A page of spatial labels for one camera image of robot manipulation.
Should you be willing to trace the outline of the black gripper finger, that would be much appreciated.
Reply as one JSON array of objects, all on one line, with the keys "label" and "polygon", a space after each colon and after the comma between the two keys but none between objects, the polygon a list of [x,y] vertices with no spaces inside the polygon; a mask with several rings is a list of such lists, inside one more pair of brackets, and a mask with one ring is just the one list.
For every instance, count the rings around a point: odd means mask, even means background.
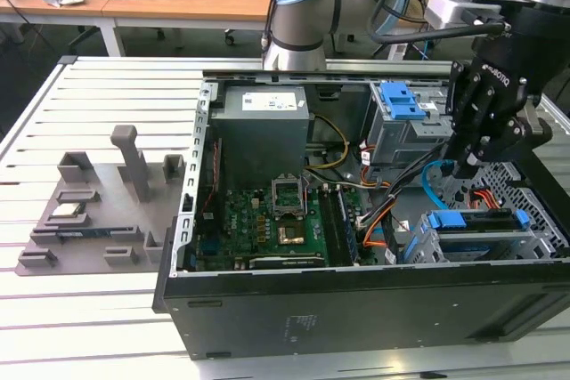
[{"label": "black gripper finger", "polygon": [[465,61],[452,63],[446,100],[451,116],[452,136],[447,142],[446,159],[454,162],[455,178],[472,178],[478,169],[473,151],[479,144],[480,126],[486,118],[493,90],[485,87],[481,68]]},{"label": "black gripper finger", "polygon": [[485,164],[516,160],[552,139],[552,129],[542,118],[538,119],[537,131],[523,118],[513,119],[512,123],[505,125],[498,135],[479,138],[463,164],[464,178],[473,178]]}]

